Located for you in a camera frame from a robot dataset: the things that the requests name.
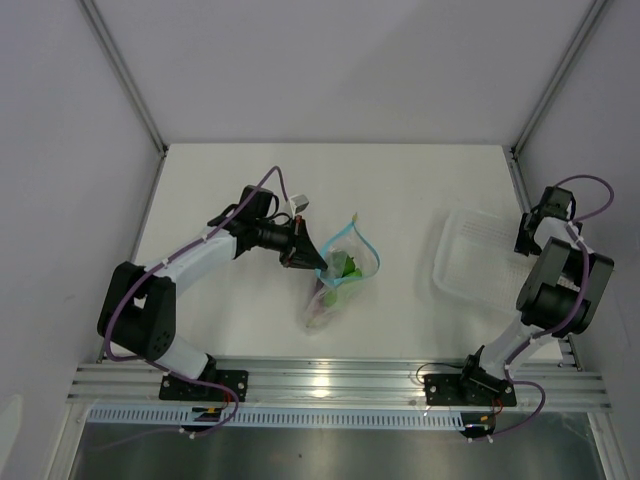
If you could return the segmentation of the green toy bell pepper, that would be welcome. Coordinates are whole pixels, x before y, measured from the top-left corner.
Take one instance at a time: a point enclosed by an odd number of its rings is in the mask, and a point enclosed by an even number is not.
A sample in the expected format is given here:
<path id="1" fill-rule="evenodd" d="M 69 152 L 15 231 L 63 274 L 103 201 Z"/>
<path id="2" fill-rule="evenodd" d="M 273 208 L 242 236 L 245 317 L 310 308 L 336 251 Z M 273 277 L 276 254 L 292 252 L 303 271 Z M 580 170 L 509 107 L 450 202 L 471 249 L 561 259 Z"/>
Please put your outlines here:
<path id="1" fill-rule="evenodd" d="M 330 251 L 326 259 L 328 268 L 326 277 L 331 280 L 359 278 L 362 270 L 356 265 L 355 258 L 344 250 Z"/>

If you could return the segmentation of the clear zip bag blue zipper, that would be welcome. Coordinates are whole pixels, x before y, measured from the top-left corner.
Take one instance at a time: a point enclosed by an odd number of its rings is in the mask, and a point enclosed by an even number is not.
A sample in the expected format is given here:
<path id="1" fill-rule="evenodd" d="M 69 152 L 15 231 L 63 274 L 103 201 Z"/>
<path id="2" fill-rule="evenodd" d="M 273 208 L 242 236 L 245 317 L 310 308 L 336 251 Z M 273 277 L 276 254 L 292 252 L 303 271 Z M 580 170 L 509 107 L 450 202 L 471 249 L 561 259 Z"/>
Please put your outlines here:
<path id="1" fill-rule="evenodd" d="M 381 266 L 378 251 L 359 229 L 358 214 L 321 248 L 325 270 L 315 270 L 316 283 L 303 313 L 308 332 L 325 329 L 360 294 Z"/>

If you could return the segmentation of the green toy cucumber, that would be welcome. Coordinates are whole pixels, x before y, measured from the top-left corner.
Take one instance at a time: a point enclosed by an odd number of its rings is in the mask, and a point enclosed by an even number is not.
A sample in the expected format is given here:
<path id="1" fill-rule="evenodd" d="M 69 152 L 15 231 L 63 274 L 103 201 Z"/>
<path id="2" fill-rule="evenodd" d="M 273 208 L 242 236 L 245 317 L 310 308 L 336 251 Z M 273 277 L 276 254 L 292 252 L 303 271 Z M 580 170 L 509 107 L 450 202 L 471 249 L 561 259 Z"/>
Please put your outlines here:
<path id="1" fill-rule="evenodd" d="M 321 306 L 324 309 L 340 309 L 355 295 L 355 281 L 345 282 L 335 287 L 327 287 L 321 300 Z"/>

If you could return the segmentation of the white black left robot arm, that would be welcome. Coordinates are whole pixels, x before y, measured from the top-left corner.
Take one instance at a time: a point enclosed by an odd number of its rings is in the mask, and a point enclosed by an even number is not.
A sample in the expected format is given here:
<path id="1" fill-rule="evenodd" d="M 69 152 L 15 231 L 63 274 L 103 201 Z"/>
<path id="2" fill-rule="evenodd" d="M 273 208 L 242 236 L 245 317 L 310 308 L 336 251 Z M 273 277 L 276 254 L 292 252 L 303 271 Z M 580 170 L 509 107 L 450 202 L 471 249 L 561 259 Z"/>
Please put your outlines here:
<path id="1" fill-rule="evenodd" d="M 172 374 L 192 398 L 209 398 L 217 387 L 216 361 L 177 334 L 179 296 L 253 248 L 278 253 L 285 268 L 325 270 L 302 216 L 308 204 L 306 196 L 296 195 L 280 208 L 272 191 L 248 185 L 239 203 L 229 205 L 174 253 L 152 265 L 118 265 L 97 323 L 105 346 L 124 348 L 133 358 Z"/>

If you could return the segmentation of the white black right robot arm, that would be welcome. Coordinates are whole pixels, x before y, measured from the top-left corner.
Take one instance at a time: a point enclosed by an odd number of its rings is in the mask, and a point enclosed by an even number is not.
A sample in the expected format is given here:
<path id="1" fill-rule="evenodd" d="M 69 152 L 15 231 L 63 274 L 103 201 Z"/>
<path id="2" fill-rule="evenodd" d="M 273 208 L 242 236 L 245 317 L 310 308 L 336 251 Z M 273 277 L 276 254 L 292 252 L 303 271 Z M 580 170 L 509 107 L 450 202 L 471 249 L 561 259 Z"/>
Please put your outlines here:
<path id="1" fill-rule="evenodd" d="M 519 317 L 492 343 L 467 357 L 456 382 L 469 405 L 496 405 L 513 393 L 516 370 L 553 339 L 591 324 L 614 270 L 582 236 L 586 216 L 561 184 L 545 188 L 523 215 L 515 251 L 537 260 L 516 300 Z"/>

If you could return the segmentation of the white perforated plastic basket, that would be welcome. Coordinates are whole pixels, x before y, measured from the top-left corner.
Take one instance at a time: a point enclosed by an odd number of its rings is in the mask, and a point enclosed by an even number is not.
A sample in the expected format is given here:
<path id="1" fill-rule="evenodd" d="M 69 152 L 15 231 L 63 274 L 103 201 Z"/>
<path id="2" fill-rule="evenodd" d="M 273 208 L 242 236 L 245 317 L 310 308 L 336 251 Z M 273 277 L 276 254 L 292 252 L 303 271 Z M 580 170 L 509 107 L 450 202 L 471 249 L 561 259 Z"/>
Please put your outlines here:
<path id="1" fill-rule="evenodd" d="M 434 259 L 435 285 L 458 300 L 516 314 L 518 295 L 538 258 L 513 250 L 515 228 L 511 219 L 451 211 Z"/>

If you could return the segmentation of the aluminium front rail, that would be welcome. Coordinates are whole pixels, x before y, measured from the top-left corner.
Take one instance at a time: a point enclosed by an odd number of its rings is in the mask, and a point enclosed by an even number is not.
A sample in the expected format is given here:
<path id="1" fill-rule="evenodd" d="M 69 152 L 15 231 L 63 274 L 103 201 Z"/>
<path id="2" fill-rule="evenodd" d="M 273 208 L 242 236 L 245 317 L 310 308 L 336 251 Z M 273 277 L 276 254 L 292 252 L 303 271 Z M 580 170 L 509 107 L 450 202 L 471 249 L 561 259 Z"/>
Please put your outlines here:
<path id="1" fill-rule="evenodd" d="M 417 374 L 422 361 L 222 358 L 222 369 L 245 370 L 245 405 L 255 407 L 410 410 L 426 406 Z M 140 362 L 102 361 L 77 367 L 70 403 L 156 404 L 165 376 Z M 516 374 L 516 411 L 532 411 L 541 397 L 549 412 L 607 412 L 612 404 L 598 373 L 535 363 Z"/>

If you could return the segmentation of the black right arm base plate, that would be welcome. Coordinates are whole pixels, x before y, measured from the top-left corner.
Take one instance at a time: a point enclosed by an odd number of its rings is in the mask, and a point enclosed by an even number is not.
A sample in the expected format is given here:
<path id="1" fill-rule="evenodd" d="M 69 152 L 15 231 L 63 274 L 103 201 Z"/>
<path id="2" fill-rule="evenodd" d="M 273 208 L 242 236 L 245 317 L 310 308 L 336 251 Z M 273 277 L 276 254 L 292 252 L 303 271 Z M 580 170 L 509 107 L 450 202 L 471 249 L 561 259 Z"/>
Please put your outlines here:
<path id="1" fill-rule="evenodd" d="M 514 386 L 488 374 L 433 373 L 423 376 L 426 402 L 431 406 L 515 407 Z"/>

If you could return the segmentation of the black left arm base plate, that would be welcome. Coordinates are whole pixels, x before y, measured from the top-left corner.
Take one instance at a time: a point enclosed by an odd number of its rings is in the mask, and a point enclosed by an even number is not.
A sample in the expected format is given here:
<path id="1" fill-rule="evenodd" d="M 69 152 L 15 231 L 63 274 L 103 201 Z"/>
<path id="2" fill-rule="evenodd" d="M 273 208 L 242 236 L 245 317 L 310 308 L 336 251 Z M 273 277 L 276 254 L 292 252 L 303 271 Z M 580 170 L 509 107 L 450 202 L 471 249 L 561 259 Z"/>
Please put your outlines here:
<path id="1" fill-rule="evenodd" d="M 212 379 L 184 380 L 175 374 L 164 377 L 159 399 L 182 402 L 244 402 L 249 385 L 247 370 L 217 370 Z"/>

